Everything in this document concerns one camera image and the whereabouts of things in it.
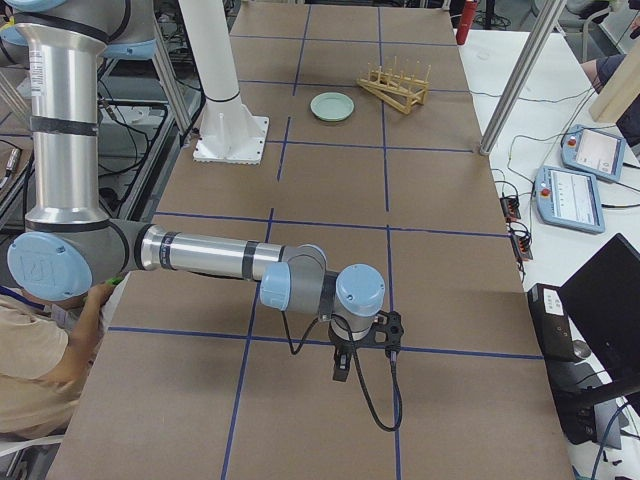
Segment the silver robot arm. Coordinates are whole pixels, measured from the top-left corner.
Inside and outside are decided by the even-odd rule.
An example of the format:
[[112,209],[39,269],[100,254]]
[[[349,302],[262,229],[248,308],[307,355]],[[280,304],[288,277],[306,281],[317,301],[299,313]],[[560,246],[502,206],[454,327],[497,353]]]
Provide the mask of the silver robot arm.
[[357,351],[382,345],[394,358],[401,328],[382,309],[379,272],[357,264],[330,271],[313,245],[280,246],[168,232],[111,218],[98,188],[100,58],[149,59],[156,21],[149,1],[14,1],[4,42],[29,65],[36,202],[8,266],[32,295],[65,300],[131,270],[182,270],[256,281],[260,300],[328,324],[337,381],[359,368]]

